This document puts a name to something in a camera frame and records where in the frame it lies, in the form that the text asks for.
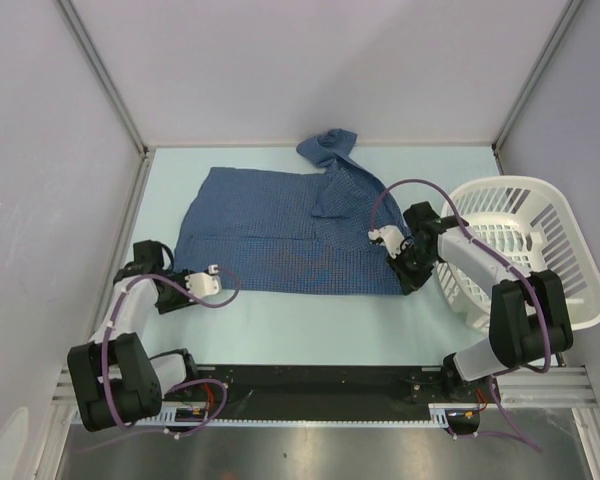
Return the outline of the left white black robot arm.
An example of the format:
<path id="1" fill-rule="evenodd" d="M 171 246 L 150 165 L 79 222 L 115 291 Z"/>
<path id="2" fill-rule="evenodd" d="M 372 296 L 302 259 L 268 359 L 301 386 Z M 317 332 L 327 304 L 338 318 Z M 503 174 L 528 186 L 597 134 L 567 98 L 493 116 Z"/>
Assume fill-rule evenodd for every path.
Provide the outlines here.
<path id="1" fill-rule="evenodd" d="M 129 428 L 160 413 L 163 395 L 194 397 L 201 376 L 192 355 L 176 349 L 152 356 L 141 342 L 151 313 L 167 314 L 193 303 L 171 284 L 140 276 L 159 275 L 183 287 L 185 276 L 165 264 L 164 244 L 133 245 L 133 259 L 116 273 L 114 298 L 102 324 L 83 345 L 69 350 L 67 364 L 82 424 L 89 432 Z"/>

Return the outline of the blue checkered long sleeve shirt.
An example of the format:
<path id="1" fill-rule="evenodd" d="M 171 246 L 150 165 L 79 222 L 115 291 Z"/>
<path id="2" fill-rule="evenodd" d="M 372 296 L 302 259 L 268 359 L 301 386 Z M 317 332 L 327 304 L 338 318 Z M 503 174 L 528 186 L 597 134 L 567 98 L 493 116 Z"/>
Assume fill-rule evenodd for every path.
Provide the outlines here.
<path id="1" fill-rule="evenodd" d="M 301 142 L 312 174 L 213 167 L 190 204 L 174 253 L 178 271 L 217 264 L 228 287 L 310 295 L 399 295 L 372 227 L 409 233 L 384 184 L 351 156 L 355 133 L 332 129 Z"/>

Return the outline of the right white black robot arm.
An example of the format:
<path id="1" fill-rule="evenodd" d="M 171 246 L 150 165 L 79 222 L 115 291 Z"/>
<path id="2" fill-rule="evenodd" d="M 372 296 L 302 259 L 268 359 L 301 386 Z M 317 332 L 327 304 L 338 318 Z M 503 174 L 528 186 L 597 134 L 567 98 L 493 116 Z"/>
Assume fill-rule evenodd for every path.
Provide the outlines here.
<path id="1" fill-rule="evenodd" d="M 478 285 L 490 300 L 488 336 L 444 358 L 442 394 L 464 401 L 490 376 L 506 374 L 533 361 L 551 363 L 574 341 L 561 279 L 551 270 L 530 271 L 480 240 L 458 214 L 439 216 L 427 202 L 403 214 L 411 235 L 394 225 L 369 232 L 387 251 L 387 263 L 409 295 L 431 277 L 436 265 L 449 263 Z"/>

